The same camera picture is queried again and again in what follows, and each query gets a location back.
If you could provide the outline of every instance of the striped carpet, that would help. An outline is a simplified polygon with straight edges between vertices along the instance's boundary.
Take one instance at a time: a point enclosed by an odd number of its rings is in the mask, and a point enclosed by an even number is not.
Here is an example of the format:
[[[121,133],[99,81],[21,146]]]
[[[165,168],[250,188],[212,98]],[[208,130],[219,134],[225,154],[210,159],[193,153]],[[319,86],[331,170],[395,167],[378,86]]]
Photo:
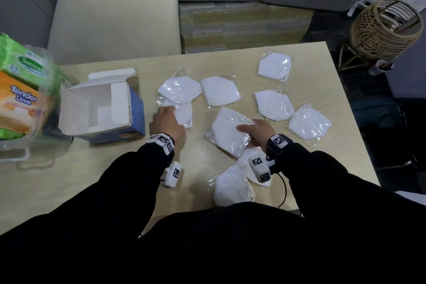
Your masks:
[[[179,3],[183,53],[299,43],[314,11],[259,2]]]

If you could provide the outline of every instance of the table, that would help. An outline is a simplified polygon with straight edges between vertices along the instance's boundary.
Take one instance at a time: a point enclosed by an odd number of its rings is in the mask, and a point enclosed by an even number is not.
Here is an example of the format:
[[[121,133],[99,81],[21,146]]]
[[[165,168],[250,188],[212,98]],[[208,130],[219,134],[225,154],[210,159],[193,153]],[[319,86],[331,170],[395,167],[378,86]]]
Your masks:
[[[256,118],[254,92],[287,87],[287,95],[295,109],[307,101],[331,119],[333,126],[315,146],[289,131],[287,121],[272,122],[275,131],[289,136],[311,151],[329,153],[350,173],[378,184],[325,42],[281,45],[271,49],[292,57],[291,72],[285,84],[256,74],[264,48],[89,63],[64,66],[63,69],[83,82],[91,72],[135,68],[139,94],[145,105],[147,131],[157,110],[157,88],[181,67],[197,80],[212,75],[236,75],[242,100],[228,107],[251,118]],[[234,162],[233,158],[203,139],[219,108],[207,109],[203,95],[195,99],[192,105],[193,127],[186,130],[185,139],[175,147],[175,159],[184,167],[184,173],[176,188],[158,189],[156,208],[147,229],[171,213],[214,206],[213,192],[208,191],[206,179],[225,171]],[[76,138],[65,153],[59,150],[50,153],[50,156],[35,153],[34,158],[20,164],[1,164],[0,233],[30,217],[53,210],[97,181],[115,158],[128,151],[136,151],[146,139],[93,146]],[[284,185],[278,177],[273,178],[269,188],[255,184],[252,187],[257,202],[278,206],[283,200]],[[281,208],[297,209],[289,187],[288,190],[287,200]]]

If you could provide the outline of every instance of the right hand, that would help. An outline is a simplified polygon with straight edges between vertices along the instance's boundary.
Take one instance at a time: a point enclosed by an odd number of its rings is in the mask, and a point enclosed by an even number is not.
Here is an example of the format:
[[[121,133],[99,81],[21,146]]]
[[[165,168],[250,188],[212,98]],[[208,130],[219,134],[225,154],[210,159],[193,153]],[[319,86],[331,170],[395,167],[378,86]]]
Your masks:
[[[168,134],[176,144],[184,135],[185,128],[178,124],[174,111],[175,108],[173,106],[159,107],[157,113],[152,116],[150,135],[158,133]]]
[[[254,140],[253,145],[260,146],[266,153],[266,143],[270,137],[276,134],[275,130],[267,120],[253,119],[253,121],[256,123],[255,125],[238,125],[237,131],[250,134],[252,141]]]

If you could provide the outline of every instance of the black sleeve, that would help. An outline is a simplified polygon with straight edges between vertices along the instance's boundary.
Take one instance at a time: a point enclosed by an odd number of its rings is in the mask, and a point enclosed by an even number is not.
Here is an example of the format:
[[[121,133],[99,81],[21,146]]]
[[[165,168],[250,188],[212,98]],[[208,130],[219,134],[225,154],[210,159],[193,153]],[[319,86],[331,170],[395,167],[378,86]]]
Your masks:
[[[166,155],[154,143],[117,158],[95,184],[54,211],[0,236],[4,253],[123,245],[136,240],[156,205]]]
[[[413,218],[426,215],[426,206],[349,174],[327,153],[311,153],[302,145],[291,143],[276,163],[289,179],[297,205],[306,219],[349,224],[369,219],[384,226],[396,220],[412,223]]]

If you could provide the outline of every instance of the orange package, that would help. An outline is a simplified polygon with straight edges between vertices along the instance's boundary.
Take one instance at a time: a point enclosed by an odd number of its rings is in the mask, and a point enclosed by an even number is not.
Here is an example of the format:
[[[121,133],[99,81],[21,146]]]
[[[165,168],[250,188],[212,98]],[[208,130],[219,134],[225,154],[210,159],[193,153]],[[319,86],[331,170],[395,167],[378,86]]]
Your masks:
[[[41,96],[37,90],[0,72],[0,128],[24,134],[31,131],[41,112]],[[52,100],[48,99],[47,103],[51,104]]]

